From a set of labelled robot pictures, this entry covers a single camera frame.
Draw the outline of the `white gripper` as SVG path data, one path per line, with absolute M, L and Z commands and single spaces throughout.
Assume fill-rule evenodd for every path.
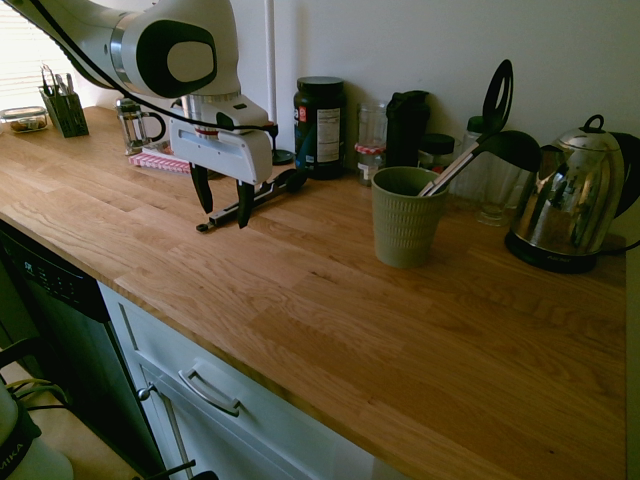
M 216 102 L 202 105 L 202 120 L 221 127 L 213 134 L 184 119 L 170 120 L 170 143 L 174 154 L 190 162 L 190 175 L 206 214 L 213 211 L 209 170 L 237 179 L 237 224 L 245 228 L 254 206 L 255 186 L 272 173 L 271 140 L 261 130 L 267 112 L 253 102 Z M 233 124 L 234 130 L 222 128 Z

